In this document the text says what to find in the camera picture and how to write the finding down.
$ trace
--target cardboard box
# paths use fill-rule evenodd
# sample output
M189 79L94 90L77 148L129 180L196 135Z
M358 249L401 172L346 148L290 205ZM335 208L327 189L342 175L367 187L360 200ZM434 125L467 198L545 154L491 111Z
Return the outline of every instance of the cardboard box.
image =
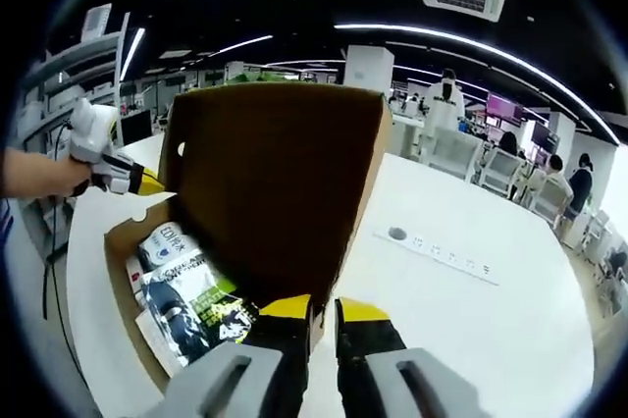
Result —
M135 323L140 310L126 270L138 244L177 221L213 247L216 267L259 307L310 293L323 312L391 120L381 94L336 85L244 83L177 96L159 168L176 195L105 235L118 306L157 387L168 377Z

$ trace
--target cable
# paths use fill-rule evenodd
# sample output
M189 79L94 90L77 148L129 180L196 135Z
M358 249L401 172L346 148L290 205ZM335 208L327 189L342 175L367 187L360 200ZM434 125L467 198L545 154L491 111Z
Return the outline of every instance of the cable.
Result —
M54 152L54 159L55 161L57 160L57 152L59 151L59 141L61 140L61 134L63 133L63 130L65 128L69 128L70 125L69 123L65 122L61 125L61 128L59 129L59 134L57 135L57 141L55 143L55 152ZM52 207L52 249L51 249L51 255L54 254L55 252L55 248L56 248L56 242L57 242L57 201L55 200L55 203ZM61 313L61 301L59 299L59 287L57 285L57 272L55 270L55 262L49 262L48 258L46 258L46 263L45 263L45 268L44 268L44 273L43 273L43 279L44 279L44 288L43 288L43 307L44 307L44 319L48 319L47 318L47 292L48 292L48 271L52 271L52 283L53 286L55 288L55 300L57 303L57 312L59 313L59 323L61 324L61 333L63 334L63 339L66 342L66 347L68 348L68 352L70 353L70 357L72 358L72 362L74 362L75 367L77 368L77 372L80 375L80 378L82 379L83 383L85 384L85 386L89 389L89 386L87 385L87 380L85 379L85 376L82 374L82 371L79 367L79 362L77 361L77 359L75 358L75 354L72 351L72 347L70 346L70 340L68 339L68 333L66 332L66 325L63 321L63 315Z

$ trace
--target hair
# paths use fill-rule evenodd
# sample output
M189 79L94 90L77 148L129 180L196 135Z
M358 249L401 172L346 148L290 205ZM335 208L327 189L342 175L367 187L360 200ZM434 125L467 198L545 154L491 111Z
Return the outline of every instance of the hair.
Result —
M506 153L517 156L519 145L517 145L516 135L511 131L507 131L504 135L501 136L498 147Z
M551 155L549 157L549 167L557 172L562 170L562 158L558 155Z
M589 167L591 171L593 170L593 163L591 162L591 157L589 153L583 153L580 155L580 159L578 160L578 166L580 168Z
M443 71L443 79L453 79L455 80L455 73L452 69L446 68ZM453 84L450 82L443 83L443 95L441 96L445 102L449 100L451 97L451 93L453 92Z

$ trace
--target hand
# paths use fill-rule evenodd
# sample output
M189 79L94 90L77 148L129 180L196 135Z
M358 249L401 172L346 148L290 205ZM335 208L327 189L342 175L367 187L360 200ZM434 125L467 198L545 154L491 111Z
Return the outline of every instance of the hand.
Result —
M52 178L56 195L70 196L75 187L91 178L91 167L67 156L55 162Z

